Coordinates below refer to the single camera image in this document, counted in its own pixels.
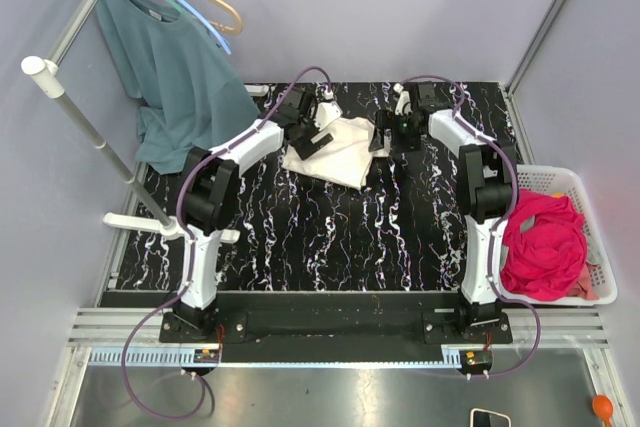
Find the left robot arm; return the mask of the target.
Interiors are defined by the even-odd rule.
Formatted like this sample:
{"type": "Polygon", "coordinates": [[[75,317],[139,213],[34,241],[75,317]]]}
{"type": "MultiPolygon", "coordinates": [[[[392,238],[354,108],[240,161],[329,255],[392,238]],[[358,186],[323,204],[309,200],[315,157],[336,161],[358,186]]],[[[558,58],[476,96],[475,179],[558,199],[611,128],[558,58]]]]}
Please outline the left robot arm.
{"type": "Polygon", "coordinates": [[[191,149],[176,199],[184,229],[183,274],[168,330],[196,343],[215,333],[218,250],[238,210],[242,175],[285,145],[309,159],[333,141],[327,128],[341,116],[330,87],[317,94],[291,87],[230,141],[208,151],[191,149]]]}

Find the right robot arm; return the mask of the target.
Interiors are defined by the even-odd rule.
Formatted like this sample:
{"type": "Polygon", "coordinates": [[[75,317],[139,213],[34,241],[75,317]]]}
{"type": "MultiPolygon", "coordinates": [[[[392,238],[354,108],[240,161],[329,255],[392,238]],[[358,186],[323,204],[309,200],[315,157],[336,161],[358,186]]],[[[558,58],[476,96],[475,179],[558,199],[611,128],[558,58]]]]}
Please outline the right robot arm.
{"type": "Polygon", "coordinates": [[[461,114],[464,89],[458,84],[453,88],[458,93],[449,104],[437,98],[433,81],[395,84],[396,105],[376,113],[369,150],[413,152],[428,137],[455,155],[456,200],[467,225],[467,254],[453,322],[457,337],[472,344],[501,324],[498,274],[506,218],[518,198],[516,149],[466,121],[461,114]]]}

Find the white t shirt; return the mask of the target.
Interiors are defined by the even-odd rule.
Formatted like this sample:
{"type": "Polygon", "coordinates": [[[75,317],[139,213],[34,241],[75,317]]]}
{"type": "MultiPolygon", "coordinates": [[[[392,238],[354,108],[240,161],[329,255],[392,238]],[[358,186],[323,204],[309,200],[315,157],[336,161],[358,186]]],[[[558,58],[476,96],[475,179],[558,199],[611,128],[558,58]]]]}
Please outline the white t shirt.
{"type": "Polygon", "coordinates": [[[333,140],[307,160],[302,160],[292,147],[288,147],[282,167],[352,189],[365,187],[373,160],[389,156],[384,149],[369,150],[373,123],[363,117],[340,118],[328,126],[327,132],[333,140]]]}

